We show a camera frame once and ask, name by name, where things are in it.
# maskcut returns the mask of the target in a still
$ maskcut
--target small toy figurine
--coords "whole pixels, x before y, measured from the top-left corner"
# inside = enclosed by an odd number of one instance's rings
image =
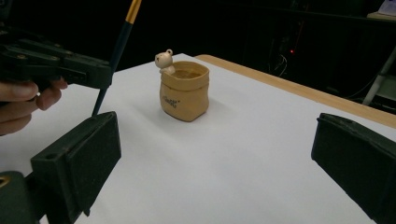
[[[173,51],[171,49],[167,49],[166,52],[162,52],[155,55],[155,65],[161,68],[160,73],[166,72],[169,75],[175,73],[175,67],[173,66],[172,55],[173,55]]]

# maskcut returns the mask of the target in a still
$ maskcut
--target white table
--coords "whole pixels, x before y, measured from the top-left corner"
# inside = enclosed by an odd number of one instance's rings
[[[317,117],[354,119],[393,141],[394,128],[184,54],[174,61],[209,68],[207,112],[193,122],[165,114],[154,63],[115,74],[99,113],[117,112],[122,157],[77,223],[374,223],[311,160]],[[28,175],[30,158],[88,118],[97,94],[70,85],[24,130],[2,136],[0,171]]]

